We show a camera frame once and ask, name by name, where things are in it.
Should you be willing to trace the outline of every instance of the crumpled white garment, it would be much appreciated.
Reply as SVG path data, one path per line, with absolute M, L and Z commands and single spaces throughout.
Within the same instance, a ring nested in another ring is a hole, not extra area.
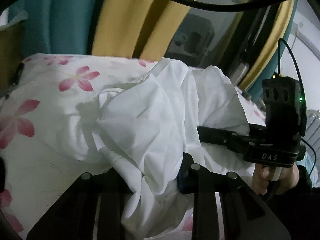
M 217 67 L 192 70 L 162 59 L 138 85 L 103 90 L 99 104 L 93 137 L 134 192 L 122 224 L 135 239 L 179 230 L 190 218 L 192 196 L 176 187 L 183 152 L 210 171 L 252 175 L 240 155 L 199 141 L 199 125 L 249 132 L 236 90 Z

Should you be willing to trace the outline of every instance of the teal curtain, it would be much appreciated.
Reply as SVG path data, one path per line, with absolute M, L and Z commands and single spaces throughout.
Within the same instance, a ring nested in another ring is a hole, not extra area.
M 86 54 L 96 0 L 19 0 L 9 8 L 28 12 L 22 53 Z
M 297 3 L 298 3 L 298 0 L 295 0 L 288 27 L 284 32 L 283 39 L 285 41 L 288 41 L 288 38 L 290 35 L 290 31 L 291 31 L 291 27 L 292 27 L 292 23 L 293 23 L 293 18 L 294 18 L 296 9 L 297 9 Z M 281 45 L 280 45 L 280 55 L 281 56 L 284 52 L 284 48 L 285 48 L 285 45 L 283 43 L 281 43 Z M 267 66 L 265 67 L 265 69 L 261 72 L 261 74 L 257 78 L 257 80 L 247 90 L 247 92 L 252 96 L 252 99 L 251 99 L 252 102 L 256 103 L 259 100 L 259 98 L 261 97 L 261 95 L 263 93 L 262 80 L 271 78 L 273 73 L 275 72 L 277 66 L 278 66 L 278 54 L 276 51 L 273 54 L 272 58 L 270 59 L 269 63 L 267 64 Z

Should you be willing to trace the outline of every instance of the human hand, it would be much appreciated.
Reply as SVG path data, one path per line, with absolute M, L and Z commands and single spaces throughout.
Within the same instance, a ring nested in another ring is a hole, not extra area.
M 267 188 L 270 180 L 272 180 L 276 167 L 263 167 L 262 164 L 257 164 L 254 168 L 252 176 L 252 189 L 256 194 L 267 193 Z M 280 184 L 276 190 L 276 195 L 284 194 L 289 189 L 294 188 L 299 181 L 299 170 L 296 164 L 291 168 L 282 168 L 280 173 Z

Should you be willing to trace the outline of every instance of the fingernail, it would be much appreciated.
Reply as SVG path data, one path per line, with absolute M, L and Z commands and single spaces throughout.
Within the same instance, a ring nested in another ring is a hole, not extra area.
M 269 175 L 268 169 L 263 169 L 262 177 L 263 177 L 264 179 L 266 179 L 266 178 L 268 177 L 268 175 Z

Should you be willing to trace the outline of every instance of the metal screw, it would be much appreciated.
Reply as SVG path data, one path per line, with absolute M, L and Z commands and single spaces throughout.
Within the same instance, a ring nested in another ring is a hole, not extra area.
M 198 163 L 193 163 L 191 164 L 190 168 L 197 171 L 201 168 L 201 166 Z
M 88 172 L 85 172 L 81 175 L 81 179 L 90 179 L 91 178 L 91 174 Z
M 238 175 L 235 172 L 231 171 L 231 172 L 228 172 L 228 177 L 230 179 L 236 179 Z

